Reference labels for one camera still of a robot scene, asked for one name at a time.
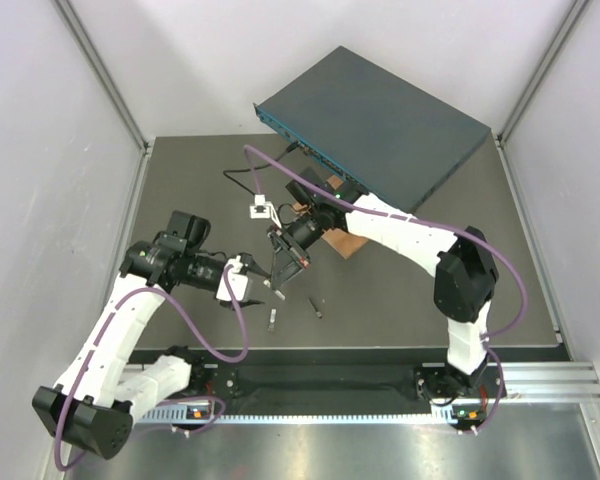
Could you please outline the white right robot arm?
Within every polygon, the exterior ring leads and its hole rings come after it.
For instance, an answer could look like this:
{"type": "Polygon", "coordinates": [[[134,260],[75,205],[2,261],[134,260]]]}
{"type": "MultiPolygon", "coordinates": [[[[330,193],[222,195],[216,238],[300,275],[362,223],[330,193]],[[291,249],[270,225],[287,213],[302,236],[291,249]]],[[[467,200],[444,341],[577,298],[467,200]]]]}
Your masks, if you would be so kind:
{"type": "Polygon", "coordinates": [[[266,285],[279,291],[307,269],[309,247],[329,230],[382,245],[433,278],[433,303],[448,322],[445,371],[421,381],[422,395],[446,406],[478,389],[488,362],[483,336],[499,278],[491,253],[481,245],[482,232],[469,227],[456,235],[416,224],[352,182],[332,187],[312,168],[303,170],[286,188],[305,210],[291,224],[268,229],[273,259],[266,285]]]}

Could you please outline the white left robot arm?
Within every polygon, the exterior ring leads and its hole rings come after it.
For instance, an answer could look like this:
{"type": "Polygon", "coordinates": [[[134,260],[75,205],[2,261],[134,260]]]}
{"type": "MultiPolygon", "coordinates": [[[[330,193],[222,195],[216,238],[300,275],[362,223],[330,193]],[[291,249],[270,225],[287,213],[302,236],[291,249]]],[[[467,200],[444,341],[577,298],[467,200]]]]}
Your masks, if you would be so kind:
{"type": "Polygon", "coordinates": [[[62,461],[62,444],[110,459],[148,412],[173,394],[192,397],[206,387],[205,370],[181,347],[166,350],[146,371],[128,380],[121,376],[164,303],[170,303],[185,322],[192,321],[173,298],[175,287],[208,291],[236,313],[252,305],[252,278],[267,278],[268,273],[250,254],[219,260],[203,251],[210,231],[208,220],[175,210],[152,241],[131,245],[80,352],[53,386],[41,386],[34,394],[32,407],[54,440],[59,470],[69,468],[62,461]]]}

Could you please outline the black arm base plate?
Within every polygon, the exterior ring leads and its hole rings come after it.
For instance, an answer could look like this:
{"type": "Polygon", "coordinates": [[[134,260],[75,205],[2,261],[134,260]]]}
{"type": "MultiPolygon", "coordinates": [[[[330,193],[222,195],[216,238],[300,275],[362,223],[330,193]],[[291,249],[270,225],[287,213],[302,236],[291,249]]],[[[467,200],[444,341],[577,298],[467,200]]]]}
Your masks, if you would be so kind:
{"type": "MultiPolygon", "coordinates": [[[[440,403],[424,397],[420,383],[446,364],[442,347],[252,349],[230,363],[201,348],[172,346],[137,349],[131,362],[149,366],[164,353],[192,362],[186,393],[215,395],[230,413],[422,412],[426,403],[440,403]]],[[[484,406],[505,393],[488,360],[477,387],[455,401],[484,406]]]]}

